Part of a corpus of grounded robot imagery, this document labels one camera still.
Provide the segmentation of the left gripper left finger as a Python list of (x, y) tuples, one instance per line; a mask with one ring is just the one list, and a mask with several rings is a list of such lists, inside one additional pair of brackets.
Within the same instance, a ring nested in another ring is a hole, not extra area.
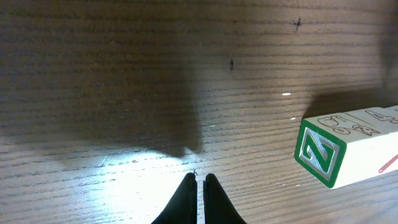
[(187, 173), (152, 224), (197, 224), (197, 181)]

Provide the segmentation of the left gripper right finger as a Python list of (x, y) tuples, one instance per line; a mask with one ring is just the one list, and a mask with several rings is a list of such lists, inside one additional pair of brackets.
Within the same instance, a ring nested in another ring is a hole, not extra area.
[(214, 174), (203, 182), (203, 201), (206, 224), (246, 224)]

